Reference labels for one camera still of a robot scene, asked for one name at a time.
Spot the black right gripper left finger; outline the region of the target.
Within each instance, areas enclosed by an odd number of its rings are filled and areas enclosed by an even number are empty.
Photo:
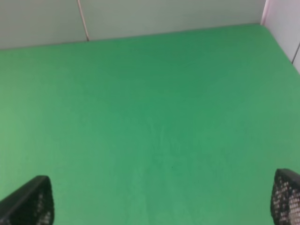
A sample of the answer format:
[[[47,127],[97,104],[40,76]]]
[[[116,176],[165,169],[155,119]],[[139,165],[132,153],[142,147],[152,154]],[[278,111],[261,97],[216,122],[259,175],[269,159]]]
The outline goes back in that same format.
[[[39,175],[0,202],[2,225],[54,224],[54,199],[51,180]]]

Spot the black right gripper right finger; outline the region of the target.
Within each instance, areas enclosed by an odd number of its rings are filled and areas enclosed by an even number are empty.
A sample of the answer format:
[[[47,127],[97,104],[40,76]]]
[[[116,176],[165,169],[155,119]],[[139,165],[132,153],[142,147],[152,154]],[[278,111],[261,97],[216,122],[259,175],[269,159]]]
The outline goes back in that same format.
[[[277,169],[271,192],[270,213],[275,225],[300,223],[300,175]]]

